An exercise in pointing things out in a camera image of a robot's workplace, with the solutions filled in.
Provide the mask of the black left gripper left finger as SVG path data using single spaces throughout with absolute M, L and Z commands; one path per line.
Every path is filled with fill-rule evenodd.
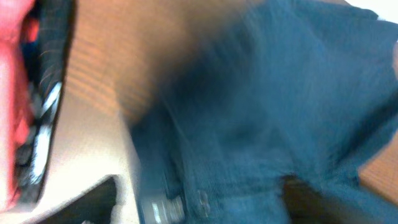
M 59 211 L 36 221 L 38 224 L 110 224 L 118 195 L 116 175 L 109 175 Z

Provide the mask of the dark blue denim shorts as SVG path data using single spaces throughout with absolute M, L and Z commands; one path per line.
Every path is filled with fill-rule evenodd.
M 397 24 L 366 9 L 266 1 L 205 44 L 131 128 L 142 223 L 292 223 L 289 179 L 332 222 L 396 223 L 358 168 L 397 131 Z

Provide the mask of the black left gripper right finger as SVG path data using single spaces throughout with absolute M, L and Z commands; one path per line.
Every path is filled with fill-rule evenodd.
M 293 224 L 374 224 L 367 213 L 324 197 L 295 176 L 285 176 L 282 198 Z

